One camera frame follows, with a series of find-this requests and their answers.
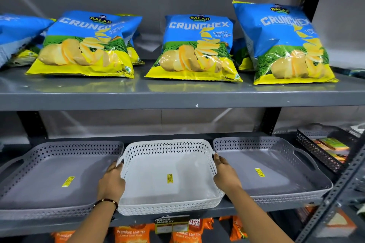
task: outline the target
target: human hand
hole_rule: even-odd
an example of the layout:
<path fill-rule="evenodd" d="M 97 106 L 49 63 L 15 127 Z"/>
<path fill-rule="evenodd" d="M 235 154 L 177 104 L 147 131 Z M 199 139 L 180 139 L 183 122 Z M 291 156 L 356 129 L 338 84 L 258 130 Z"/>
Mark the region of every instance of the human hand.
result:
<path fill-rule="evenodd" d="M 121 178 L 121 170 L 123 163 L 117 167 L 116 161 L 113 162 L 105 172 L 104 176 L 99 180 L 98 184 L 98 200 L 112 199 L 119 202 L 125 190 L 125 179 Z"/>
<path fill-rule="evenodd" d="M 214 154 L 214 163 L 217 167 L 217 174 L 214 176 L 214 182 L 217 187 L 227 195 L 237 188 L 242 188 L 241 181 L 237 176 L 236 170 L 229 165 L 227 160 Z"/>

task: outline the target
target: gray plastic tray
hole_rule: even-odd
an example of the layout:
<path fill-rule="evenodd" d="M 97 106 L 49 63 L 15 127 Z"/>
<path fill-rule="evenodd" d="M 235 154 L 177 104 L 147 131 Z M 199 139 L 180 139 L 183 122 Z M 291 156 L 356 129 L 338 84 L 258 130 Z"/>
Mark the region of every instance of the gray plastic tray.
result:
<path fill-rule="evenodd" d="M 40 144 L 0 167 L 0 174 L 23 163 L 0 183 L 0 219 L 85 216 L 96 201 L 98 180 L 116 161 L 119 141 Z M 75 177 L 68 187 L 67 178 Z"/>
<path fill-rule="evenodd" d="M 216 138 L 213 146 L 235 168 L 242 187 L 257 203 L 310 202 L 333 187 L 313 158 L 282 138 Z"/>
<path fill-rule="evenodd" d="M 350 148 L 353 147 L 357 140 L 357 137 L 339 127 L 322 125 L 319 123 L 308 124 L 306 126 L 299 127 L 297 130 L 297 141 L 324 165 L 337 173 L 343 168 L 343 163 L 329 155 L 325 150 L 312 141 L 312 139 L 328 137 L 334 137 Z"/>

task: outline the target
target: bracelet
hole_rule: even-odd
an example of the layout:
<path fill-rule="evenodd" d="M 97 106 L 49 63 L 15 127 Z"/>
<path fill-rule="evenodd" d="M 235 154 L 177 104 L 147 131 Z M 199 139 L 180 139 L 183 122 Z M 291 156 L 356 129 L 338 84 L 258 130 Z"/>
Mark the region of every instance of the bracelet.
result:
<path fill-rule="evenodd" d="M 94 204 L 94 206 L 93 206 L 92 208 L 94 208 L 97 204 L 100 204 L 101 202 L 104 202 L 104 201 L 112 202 L 112 203 L 115 205 L 115 211 L 114 211 L 114 212 L 116 212 L 116 210 L 118 209 L 118 203 L 117 203 L 116 201 L 112 200 L 112 199 L 107 199 L 107 198 L 105 198 L 105 199 L 101 199 L 101 200 L 98 200 L 98 201 Z"/>

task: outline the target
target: human arm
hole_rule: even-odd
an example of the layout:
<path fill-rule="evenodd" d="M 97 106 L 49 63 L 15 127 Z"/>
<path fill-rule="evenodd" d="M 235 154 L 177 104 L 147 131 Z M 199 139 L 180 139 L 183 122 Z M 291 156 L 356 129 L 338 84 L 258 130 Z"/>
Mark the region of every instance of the human arm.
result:
<path fill-rule="evenodd" d="M 98 200 L 112 199 L 119 202 L 125 190 L 125 180 L 121 179 L 123 164 L 116 166 L 113 162 L 98 184 Z M 68 243 L 102 243 L 107 235 L 110 220 L 115 211 L 112 202 L 104 201 L 97 204 L 89 216 L 67 241 Z"/>
<path fill-rule="evenodd" d="M 293 243 L 293 240 L 243 189 L 239 177 L 225 158 L 214 155 L 214 182 L 233 203 L 251 243 Z"/>

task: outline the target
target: yellow price sticker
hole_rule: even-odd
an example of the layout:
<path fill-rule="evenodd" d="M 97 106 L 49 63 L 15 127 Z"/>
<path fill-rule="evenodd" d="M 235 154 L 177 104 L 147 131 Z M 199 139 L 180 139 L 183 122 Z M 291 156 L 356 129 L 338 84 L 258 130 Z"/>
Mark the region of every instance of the yellow price sticker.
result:
<path fill-rule="evenodd" d="M 255 170 L 256 170 L 256 172 L 258 173 L 258 175 L 260 176 L 260 177 L 264 177 L 265 175 L 263 174 L 263 172 L 261 171 L 261 169 L 260 168 L 255 168 Z"/>
<path fill-rule="evenodd" d="M 174 180 L 172 179 L 172 174 L 167 174 L 167 183 L 174 183 Z"/>
<path fill-rule="evenodd" d="M 68 187 L 71 184 L 71 182 L 73 181 L 74 178 L 75 177 L 68 177 L 67 180 L 62 185 L 62 187 Z"/>

